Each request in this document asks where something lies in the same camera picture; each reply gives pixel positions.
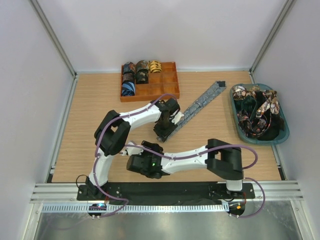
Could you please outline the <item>grey floral tie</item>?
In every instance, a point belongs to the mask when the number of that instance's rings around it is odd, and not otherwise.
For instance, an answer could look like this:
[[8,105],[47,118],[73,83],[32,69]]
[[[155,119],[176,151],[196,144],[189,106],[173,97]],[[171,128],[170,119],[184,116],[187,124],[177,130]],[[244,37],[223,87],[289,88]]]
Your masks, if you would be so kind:
[[162,130],[155,127],[154,131],[157,134],[156,139],[161,143],[166,142],[226,88],[227,84],[225,81],[215,81],[183,112],[183,117],[177,122],[177,124],[173,124],[169,130]]

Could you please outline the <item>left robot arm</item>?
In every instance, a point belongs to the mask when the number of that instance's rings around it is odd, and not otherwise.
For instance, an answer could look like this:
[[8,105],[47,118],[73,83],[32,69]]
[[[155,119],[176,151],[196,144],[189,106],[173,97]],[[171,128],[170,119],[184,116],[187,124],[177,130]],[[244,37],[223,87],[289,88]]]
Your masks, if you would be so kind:
[[155,123],[153,131],[164,142],[177,129],[183,116],[180,110],[175,98],[156,99],[129,112],[110,110],[94,133],[95,163],[85,180],[86,193],[95,200],[101,200],[105,196],[112,161],[125,147],[130,131]]

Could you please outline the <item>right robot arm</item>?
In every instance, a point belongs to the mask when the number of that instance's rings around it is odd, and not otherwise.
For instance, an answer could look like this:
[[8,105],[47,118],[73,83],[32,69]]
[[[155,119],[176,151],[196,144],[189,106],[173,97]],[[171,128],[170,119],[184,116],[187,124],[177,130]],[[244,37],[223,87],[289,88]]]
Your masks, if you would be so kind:
[[125,154],[129,156],[126,169],[150,179],[161,179],[177,172],[206,169],[226,181],[225,193],[216,193],[225,201],[242,196],[242,152],[239,147],[227,147],[228,143],[209,139],[207,144],[189,151],[168,153],[157,143],[142,141],[140,145],[129,142]]

